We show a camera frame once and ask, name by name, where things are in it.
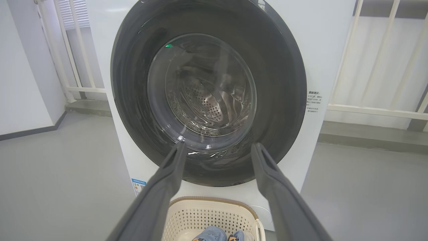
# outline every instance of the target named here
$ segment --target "window blind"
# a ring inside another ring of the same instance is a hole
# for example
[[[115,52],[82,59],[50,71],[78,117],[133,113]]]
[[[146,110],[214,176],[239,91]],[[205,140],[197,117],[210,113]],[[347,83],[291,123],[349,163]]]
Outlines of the window blind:
[[[73,15],[71,14],[70,1],[73,0],[54,0],[58,1],[61,17],[64,21],[65,30],[75,29]],[[86,0],[74,0],[77,21],[80,27],[89,27],[88,10],[86,9]]]

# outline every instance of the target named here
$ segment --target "white plastic basket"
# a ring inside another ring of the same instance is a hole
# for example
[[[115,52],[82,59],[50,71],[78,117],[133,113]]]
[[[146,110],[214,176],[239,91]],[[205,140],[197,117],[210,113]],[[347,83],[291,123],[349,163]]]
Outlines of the white plastic basket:
[[[182,197],[171,202],[163,229],[163,241],[191,241],[206,227],[216,226],[227,237],[238,230],[265,241],[265,230],[256,212],[241,202],[206,197]]]

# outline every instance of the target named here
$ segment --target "basket handle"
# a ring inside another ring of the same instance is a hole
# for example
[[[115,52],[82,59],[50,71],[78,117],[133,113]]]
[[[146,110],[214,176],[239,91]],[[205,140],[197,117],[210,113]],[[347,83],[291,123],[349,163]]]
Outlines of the basket handle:
[[[332,241],[262,144],[252,145],[251,159],[259,191],[269,201],[278,240]]]
[[[263,224],[259,219],[256,219],[256,234],[257,237],[254,237],[254,240],[266,241],[265,229],[263,228]]]
[[[180,189],[187,146],[176,144],[119,221],[108,241],[161,240],[169,201]]]

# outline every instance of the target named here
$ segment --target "washing machine drum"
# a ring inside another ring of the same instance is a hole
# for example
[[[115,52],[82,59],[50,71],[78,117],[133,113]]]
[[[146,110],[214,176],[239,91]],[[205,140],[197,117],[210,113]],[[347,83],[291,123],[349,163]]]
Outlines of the washing machine drum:
[[[160,165],[185,141],[184,180],[206,186],[254,179],[254,142],[279,162],[306,107],[298,46],[261,0],[138,1],[117,33],[111,80],[138,147]]]

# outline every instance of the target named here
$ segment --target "baseboard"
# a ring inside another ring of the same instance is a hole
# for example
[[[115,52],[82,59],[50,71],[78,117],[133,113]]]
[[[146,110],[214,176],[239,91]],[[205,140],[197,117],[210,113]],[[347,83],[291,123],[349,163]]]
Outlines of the baseboard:
[[[65,111],[61,115],[61,117],[56,121],[56,123],[55,123],[54,126],[51,126],[51,127],[42,127],[42,128],[32,129],[32,130],[24,130],[24,131],[18,131],[18,132],[14,132],[14,133],[0,135],[0,141],[9,140],[9,139],[17,138],[17,137],[22,137],[22,136],[34,135],[34,134],[48,132],[48,131],[53,131],[53,130],[57,130],[58,127],[59,127],[59,125],[63,121],[63,119],[64,119],[64,117],[65,117],[66,114],[67,114],[67,112]]]

